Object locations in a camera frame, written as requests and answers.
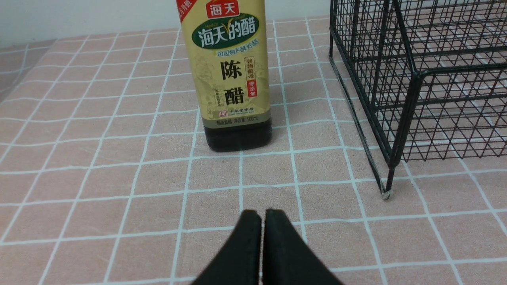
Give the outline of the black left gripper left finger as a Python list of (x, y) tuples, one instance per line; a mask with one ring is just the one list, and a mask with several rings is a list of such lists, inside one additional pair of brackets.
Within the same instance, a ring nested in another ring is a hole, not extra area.
[(257, 285), (260, 251), (261, 217), (244, 210), (227, 241), (192, 284)]

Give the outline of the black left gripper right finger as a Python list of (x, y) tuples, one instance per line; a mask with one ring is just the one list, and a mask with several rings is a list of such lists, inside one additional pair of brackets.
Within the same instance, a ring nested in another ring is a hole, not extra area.
[(342, 285), (317, 258), (281, 209), (265, 213), (264, 285)]

